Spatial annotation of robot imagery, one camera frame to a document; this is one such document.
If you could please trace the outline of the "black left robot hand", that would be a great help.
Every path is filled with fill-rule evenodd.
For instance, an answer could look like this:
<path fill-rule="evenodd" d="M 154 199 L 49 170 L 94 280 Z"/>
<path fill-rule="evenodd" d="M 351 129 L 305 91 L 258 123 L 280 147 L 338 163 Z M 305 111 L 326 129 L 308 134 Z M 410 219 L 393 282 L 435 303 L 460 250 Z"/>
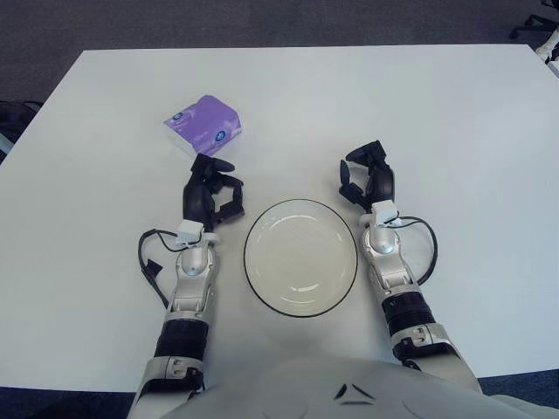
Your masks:
<path fill-rule="evenodd" d="M 183 219 L 199 222 L 205 232 L 213 232 L 221 223 L 243 216 L 243 182 L 231 176 L 235 166 L 227 161 L 198 154 L 191 176 L 183 188 Z M 232 189 L 232 199 L 216 209 L 213 196 L 222 188 Z"/>

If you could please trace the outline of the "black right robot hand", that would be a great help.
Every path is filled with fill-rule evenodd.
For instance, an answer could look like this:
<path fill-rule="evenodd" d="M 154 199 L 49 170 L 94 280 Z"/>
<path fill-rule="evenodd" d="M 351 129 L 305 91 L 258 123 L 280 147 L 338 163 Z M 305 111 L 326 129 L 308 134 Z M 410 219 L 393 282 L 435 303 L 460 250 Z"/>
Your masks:
<path fill-rule="evenodd" d="M 368 170 L 365 189 L 350 181 L 348 161 Z M 366 213 L 371 212 L 374 203 L 395 199 L 394 172 L 386 162 L 386 153 L 380 141 L 370 142 L 347 154 L 346 159 L 340 161 L 340 181 L 339 193 Z"/>

